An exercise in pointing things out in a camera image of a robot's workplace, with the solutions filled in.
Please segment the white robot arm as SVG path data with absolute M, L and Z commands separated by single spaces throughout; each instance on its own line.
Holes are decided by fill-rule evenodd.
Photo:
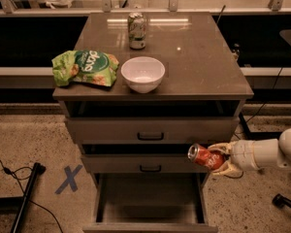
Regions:
M 241 171 L 257 171 L 267 167 L 291 171 L 291 128 L 283 131 L 279 139 L 238 140 L 208 147 L 228 156 L 214 175 L 236 175 Z

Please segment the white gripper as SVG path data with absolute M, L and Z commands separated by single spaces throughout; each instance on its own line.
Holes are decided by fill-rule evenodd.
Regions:
M 225 161 L 222 166 L 212 171 L 215 176 L 237 177 L 243 171 L 258 170 L 254 159 L 252 141 L 239 140 L 231 143 L 217 143 L 208 147 L 209 151 L 219 151 L 221 154 L 230 155 L 231 162 Z

